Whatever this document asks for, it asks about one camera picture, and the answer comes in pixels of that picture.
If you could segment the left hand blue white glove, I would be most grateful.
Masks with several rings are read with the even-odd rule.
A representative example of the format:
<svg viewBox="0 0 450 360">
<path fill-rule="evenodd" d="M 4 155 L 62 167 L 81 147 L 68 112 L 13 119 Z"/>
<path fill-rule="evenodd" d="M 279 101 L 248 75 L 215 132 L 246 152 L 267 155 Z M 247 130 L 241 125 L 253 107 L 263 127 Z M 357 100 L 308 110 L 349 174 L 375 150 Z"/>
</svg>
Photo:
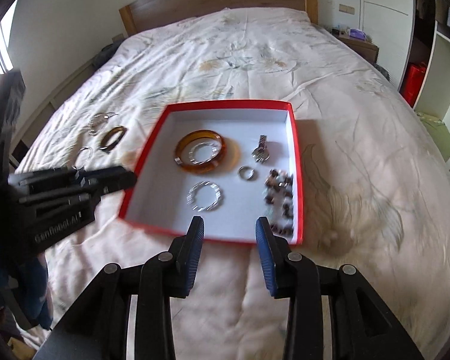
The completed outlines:
<svg viewBox="0 0 450 360">
<path fill-rule="evenodd" d="M 5 308 L 23 330 L 52 327 L 49 271 L 43 253 L 13 268 L 0 268 L 0 311 Z"/>
</svg>

